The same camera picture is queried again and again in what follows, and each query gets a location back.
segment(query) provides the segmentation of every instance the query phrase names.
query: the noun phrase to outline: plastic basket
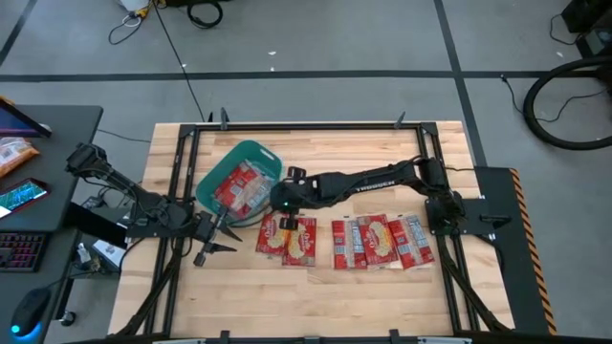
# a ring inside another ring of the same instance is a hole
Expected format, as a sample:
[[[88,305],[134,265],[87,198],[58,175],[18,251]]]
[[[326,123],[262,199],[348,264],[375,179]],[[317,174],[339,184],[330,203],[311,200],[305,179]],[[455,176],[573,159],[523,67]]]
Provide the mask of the plastic basket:
[[[214,191],[231,174],[231,171],[244,160],[250,161],[262,173],[272,178],[274,183],[278,183],[280,180],[282,171],[282,161],[280,158],[254,140],[243,140],[233,147],[200,181],[195,191],[195,197],[198,202],[218,214],[221,204],[214,198]],[[262,210],[264,206],[266,206],[265,202],[259,207],[252,209],[247,217]],[[228,217],[234,221],[241,221],[240,219],[233,219],[230,215]]]

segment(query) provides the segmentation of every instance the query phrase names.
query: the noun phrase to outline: snack package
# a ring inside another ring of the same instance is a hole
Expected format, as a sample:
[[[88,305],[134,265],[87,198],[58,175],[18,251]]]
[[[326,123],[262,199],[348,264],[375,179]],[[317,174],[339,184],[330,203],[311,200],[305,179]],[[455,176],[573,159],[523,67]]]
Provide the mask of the snack package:
[[[389,221],[389,229],[393,234],[393,240],[395,246],[400,255],[400,262],[402,262],[403,269],[410,269],[420,264],[421,254],[412,239],[412,235],[409,233],[409,226],[407,222],[402,220]]]
[[[250,161],[244,160],[214,191],[216,200],[229,208],[229,215],[245,219],[270,195],[273,179],[264,175]]]
[[[433,253],[416,215],[389,222],[404,269],[433,262]]]
[[[357,221],[369,269],[386,268],[389,263],[398,260],[393,236],[384,214],[360,216]]]
[[[405,220],[410,226],[414,242],[416,243],[417,248],[419,249],[419,253],[421,253],[421,264],[433,262],[433,253],[431,252],[431,247],[427,242],[427,237],[423,233],[423,228],[421,227],[419,217],[416,215],[410,215],[407,216]]]
[[[261,221],[259,238],[255,252],[267,253],[281,256],[285,253],[285,246],[289,238],[289,230],[278,227],[280,219],[287,217],[285,214],[266,214]]]
[[[0,139],[0,177],[20,164],[40,154],[32,144],[21,138]]]
[[[297,230],[289,231],[283,255],[284,266],[314,267],[317,219],[299,218]]]
[[[332,233],[334,236],[334,269],[367,269],[357,221],[332,221]]]

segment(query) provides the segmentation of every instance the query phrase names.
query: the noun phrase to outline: gray floor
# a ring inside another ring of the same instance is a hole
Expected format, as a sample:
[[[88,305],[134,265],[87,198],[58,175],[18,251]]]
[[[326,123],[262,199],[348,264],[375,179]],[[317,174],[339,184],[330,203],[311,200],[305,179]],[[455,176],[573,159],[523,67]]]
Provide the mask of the gray floor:
[[[462,70],[541,71],[579,58],[575,47],[548,37],[550,17],[567,2],[444,0]],[[223,6],[224,21],[210,31],[194,28],[180,11],[162,11],[188,72],[450,71],[431,0],[234,0]],[[21,0],[0,2],[0,45],[24,8]],[[123,16],[113,1],[38,0],[0,75],[181,71],[155,14],[130,40],[110,46],[106,35]],[[556,34],[570,39],[563,23],[556,23]],[[521,103],[533,80],[511,83]],[[546,146],[528,132],[499,79],[466,84],[488,164],[521,173],[559,332],[612,338],[610,150],[576,153]],[[194,80],[192,85],[205,114],[224,106],[233,121],[393,119],[402,111],[406,119],[464,120],[452,78]],[[537,111],[552,118],[567,97],[600,89],[590,80],[556,81],[538,98]],[[156,122],[199,120],[184,81],[0,82],[0,94],[28,104],[101,105],[100,127],[133,138],[150,137]],[[609,105],[605,96],[577,100],[548,128],[572,140],[610,135]],[[95,143],[119,170],[140,179],[147,144],[103,133]],[[76,201],[96,191],[88,186],[79,185]],[[111,196],[111,202],[119,199]],[[80,318],[71,328],[54,326],[47,342],[104,335],[115,290],[109,281],[76,282],[69,305]],[[97,300],[94,307],[79,308],[91,299]]]

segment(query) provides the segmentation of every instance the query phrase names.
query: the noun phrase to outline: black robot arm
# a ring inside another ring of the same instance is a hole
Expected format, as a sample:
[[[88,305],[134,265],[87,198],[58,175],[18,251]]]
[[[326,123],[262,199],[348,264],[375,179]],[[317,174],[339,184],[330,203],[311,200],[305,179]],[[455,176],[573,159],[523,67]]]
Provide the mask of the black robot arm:
[[[94,144],[81,143],[68,158],[66,171],[85,180],[102,180],[134,201],[133,223],[126,232],[128,237],[193,238],[204,243],[193,262],[198,267],[204,264],[208,253],[235,251],[212,243],[217,231],[241,241],[224,221],[227,211],[222,211],[213,221],[212,215],[205,211],[194,214],[193,200],[179,202],[173,197],[146,191],[115,170],[106,159],[106,152]]]
[[[290,215],[281,220],[282,228],[296,229],[295,215],[300,208],[333,206],[354,194],[394,185],[410,186],[434,198],[439,204],[440,219],[449,221],[451,226],[464,215],[461,196],[448,187],[442,163],[421,157],[354,174],[327,172],[306,177],[305,170],[290,167],[289,178],[273,187],[270,204],[273,210]]]

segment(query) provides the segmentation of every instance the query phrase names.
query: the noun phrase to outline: wooden tabletop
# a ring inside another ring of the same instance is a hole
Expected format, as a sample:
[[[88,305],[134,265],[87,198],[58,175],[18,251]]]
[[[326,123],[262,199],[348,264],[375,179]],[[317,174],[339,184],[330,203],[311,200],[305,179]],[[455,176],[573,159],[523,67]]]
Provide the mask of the wooden tabletop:
[[[472,167],[462,123],[438,121],[437,125],[447,166]],[[167,193],[179,127],[178,123],[161,123],[155,128],[142,183],[150,191]],[[260,142],[283,160],[285,168],[299,166],[309,175],[354,173],[419,154],[416,135],[407,130],[206,132],[200,138],[194,188],[241,140]],[[181,175],[179,190],[185,184],[185,169]],[[450,186],[464,198],[479,196],[473,171],[449,170],[448,178]],[[354,195],[331,208],[303,209],[305,215],[317,218],[317,265],[310,269],[282,267],[279,259],[256,253],[258,226],[235,230],[243,243],[217,236],[219,244],[235,247],[238,252],[211,255],[203,268],[192,264],[201,246],[194,243],[181,267],[172,336],[218,337],[222,330],[230,330],[233,337],[384,336],[389,329],[399,329],[401,335],[451,334],[437,248],[426,228],[424,201],[425,197],[411,188],[395,186]],[[345,215],[380,213],[389,218],[418,215],[436,262],[428,268],[407,271],[334,270],[331,221]],[[498,319],[512,328],[493,247],[468,236],[463,242],[475,291]],[[126,257],[109,333],[124,326],[147,295],[157,248],[157,239],[147,239]],[[455,289],[466,328],[463,295]],[[165,295],[159,307],[164,306],[164,300]],[[162,315],[163,308],[159,308],[157,330],[161,329]]]

